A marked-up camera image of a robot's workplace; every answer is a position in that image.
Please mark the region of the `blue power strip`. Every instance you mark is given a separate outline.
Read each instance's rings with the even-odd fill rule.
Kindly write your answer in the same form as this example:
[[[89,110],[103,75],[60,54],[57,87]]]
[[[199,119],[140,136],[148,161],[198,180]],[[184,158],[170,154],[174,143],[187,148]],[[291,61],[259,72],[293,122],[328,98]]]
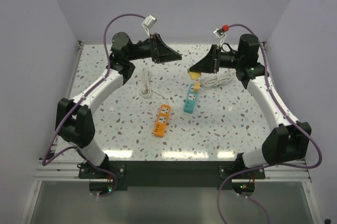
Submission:
[[[194,90],[194,84],[190,84],[189,91],[187,92],[186,101],[183,107],[183,111],[185,113],[192,114],[194,112],[197,97],[198,92]]]

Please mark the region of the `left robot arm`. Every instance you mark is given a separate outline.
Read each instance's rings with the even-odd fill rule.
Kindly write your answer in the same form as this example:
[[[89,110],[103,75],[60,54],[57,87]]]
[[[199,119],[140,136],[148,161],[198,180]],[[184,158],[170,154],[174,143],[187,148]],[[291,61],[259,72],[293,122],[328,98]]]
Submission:
[[[112,92],[132,77],[135,70],[132,61],[146,58],[161,64],[181,60],[182,56],[167,46],[157,33],[136,44],[132,43],[127,33],[116,33],[108,56],[109,65],[101,77],[81,94],[72,99],[63,98],[57,105],[57,135],[92,163],[90,171],[97,178],[108,174],[109,165],[107,154],[94,140],[93,114]]]

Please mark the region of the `yellow plug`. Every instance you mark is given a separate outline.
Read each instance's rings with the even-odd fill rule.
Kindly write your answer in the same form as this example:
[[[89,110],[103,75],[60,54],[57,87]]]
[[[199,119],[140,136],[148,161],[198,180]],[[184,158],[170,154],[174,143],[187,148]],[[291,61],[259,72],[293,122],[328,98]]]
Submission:
[[[194,69],[194,66],[189,65],[189,68],[187,69],[187,72],[191,78],[191,80],[198,79],[202,76],[202,73],[198,72],[197,70]]]

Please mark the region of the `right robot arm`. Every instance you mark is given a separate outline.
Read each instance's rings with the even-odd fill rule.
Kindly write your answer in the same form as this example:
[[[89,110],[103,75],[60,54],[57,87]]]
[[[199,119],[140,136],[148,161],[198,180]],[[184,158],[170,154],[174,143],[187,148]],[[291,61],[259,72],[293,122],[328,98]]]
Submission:
[[[259,40],[255,35],[243,34],[236,52],[222,52],[218,45],[199,62],[190,67],[190,72],[215,74],[220,68],[233,68],[237,79],[258,103],[270,128],[262,146],[256,150],[237,155],[234,171],[240,178],[247,178],[253,167],[278,165],[303,159],[311,134],[308,123],[301,123],[288,111],[278,94],[273,90],[265,67],[258,62]]]

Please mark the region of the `yellow plug adapter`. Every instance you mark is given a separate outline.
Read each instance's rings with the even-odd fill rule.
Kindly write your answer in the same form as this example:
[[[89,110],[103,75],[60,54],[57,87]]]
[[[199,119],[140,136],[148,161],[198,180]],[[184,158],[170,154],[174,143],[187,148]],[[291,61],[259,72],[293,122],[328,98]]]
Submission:
[[[195,93],[198,93],[199,90],[200,90],[200,86],[201,86],[200,82],[195,82],[195,83],[194,83],[194,86],[193,86],[193,91],[194,91]]]

